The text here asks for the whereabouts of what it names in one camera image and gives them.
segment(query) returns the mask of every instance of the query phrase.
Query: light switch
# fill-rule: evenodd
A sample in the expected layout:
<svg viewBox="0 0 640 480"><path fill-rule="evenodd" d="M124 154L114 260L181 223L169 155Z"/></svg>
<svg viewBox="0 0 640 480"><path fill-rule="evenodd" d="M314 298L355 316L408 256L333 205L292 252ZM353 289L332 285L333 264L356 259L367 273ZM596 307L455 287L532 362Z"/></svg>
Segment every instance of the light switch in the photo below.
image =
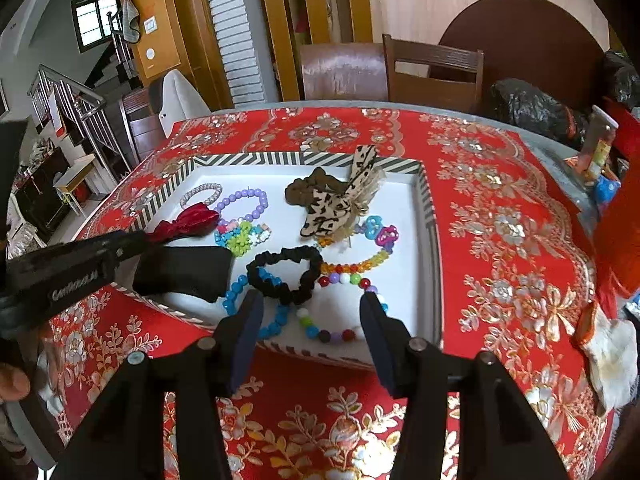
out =
<svg viewBox="0 0 640 480"><path fill-rule="evenodd" d="M145 20L145 32L151 34L154 30L158 30L158 24L156 23L156 17L152 16L148 20Z"/></svg>

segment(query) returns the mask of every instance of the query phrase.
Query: metal railing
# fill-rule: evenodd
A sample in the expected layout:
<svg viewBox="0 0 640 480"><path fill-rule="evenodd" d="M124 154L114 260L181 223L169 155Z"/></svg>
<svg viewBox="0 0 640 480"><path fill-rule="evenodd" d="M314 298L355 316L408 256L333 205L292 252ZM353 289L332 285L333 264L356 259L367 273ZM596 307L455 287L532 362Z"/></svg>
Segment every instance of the metal railing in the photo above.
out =
<svg viewBox="0 0 640 480"><path fill-rule="evenodd" d="M116 48L116 56L118 62L122 64L127 73L127 78L131 79L138 75L133 54L129 47L129 43L124 40L122 35L122 9L118 9L115 14L107 12L107 24L109 25L109 33L113 40L113 46Z"/></svg>
<svg viewBox="0 0 640 480"><path fill-rule="evenodd" d="M121 158L127 168L127 173L131 172L131 166L124 157L104 113L106 99L82 83L74 81L48 66L40 65L27 94L33 101L33 108L41 125L47 118L50 118L49 96L52 91L55 92L60 111L71 119L78 126L82 136L89 140L100 164L104 166L114 183L117 184L120 178L113 174L105 158L104 150L111 150Z"/></svg>

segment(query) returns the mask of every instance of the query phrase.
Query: metal bolt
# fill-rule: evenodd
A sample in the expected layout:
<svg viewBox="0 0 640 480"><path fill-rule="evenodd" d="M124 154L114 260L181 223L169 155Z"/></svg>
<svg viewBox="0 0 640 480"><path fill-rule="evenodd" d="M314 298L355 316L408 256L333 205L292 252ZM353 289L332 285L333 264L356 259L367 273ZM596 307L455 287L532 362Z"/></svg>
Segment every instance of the metal bolt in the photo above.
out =
<svg viewBox="0 0 640 480"><path fill-rule="evenodd" d="M412 337L409 339L409 348L415 352L422 352L427 348L427 341L421 337Z"/></svg>
<svg viewBox="0 0 640 480"><path fill-rule="evenodd" d="M130 365L139 365L142 361L145 360L145 357L146 357L146 354L144 352L136 350L135 352L131 352L127 356L127 362Z"/></svg>
<svg viewBox="0 0 640 480"><path fill-rule="evenodd" d="M479 357L480 357L480 360L486 365L492 365L498 360L498 358L495 356L493 352L487 352L487 351L480 352Z"/></svg>
<svg viewBox="0 0 640 480"><path fill-rule="evenodd" d="M216 340L212 337L202 337L198 339L198 348L200 350L211 350L216 345Z"/></svg>

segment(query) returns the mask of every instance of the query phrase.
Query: silver braided bracelet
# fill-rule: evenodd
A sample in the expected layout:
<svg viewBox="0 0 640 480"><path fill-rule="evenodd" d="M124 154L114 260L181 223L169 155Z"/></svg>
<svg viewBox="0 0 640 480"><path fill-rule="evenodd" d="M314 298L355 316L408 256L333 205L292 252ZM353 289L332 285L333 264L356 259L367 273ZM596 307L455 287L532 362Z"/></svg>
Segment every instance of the silver braided bracelet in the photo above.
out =
<svg viewBox="0 0 640 480"><path fill-rule="evenodd" d="M180 199L180 207L184 209L192 196L206 189L213 190L213 195L204 201L204 205L207 207L213 204L222 194L222 186L220 186L220 184L200 184L198 187L194 187L191 191L184 194Z"/></svg>

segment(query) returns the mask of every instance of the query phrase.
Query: red tablecloth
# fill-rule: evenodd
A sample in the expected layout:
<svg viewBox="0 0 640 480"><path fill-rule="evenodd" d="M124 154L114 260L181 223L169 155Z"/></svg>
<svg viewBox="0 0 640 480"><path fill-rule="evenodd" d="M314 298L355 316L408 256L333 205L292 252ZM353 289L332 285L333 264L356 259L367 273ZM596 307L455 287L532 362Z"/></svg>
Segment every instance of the red tablecloth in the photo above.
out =
<svg viewBox="0 0 640 480"><path fill-rule="evenodd" d="M594 413L583 355L570 342L590 294L590 260L578 248L588 244L572 225L576 209L514 133L443 116L360 108L279 108L186 121L118 186L79 237L130 226L152 193L194 154L351 152L372 143L381 155L424 162L443 255L445 350L495 352L571 475L586 478L607 429ZM171 354L203 334L112 286L63 313L54 327L65 352L67 405L60 420L66 436L128 352ZM442 477L452 479L458 407L455 397L449 401ZM218 404L235 480L385 476L402 406L372 372L266 351L256 352L238 394ZM173 417L169 398L167 478L177 476Z"/></svg>

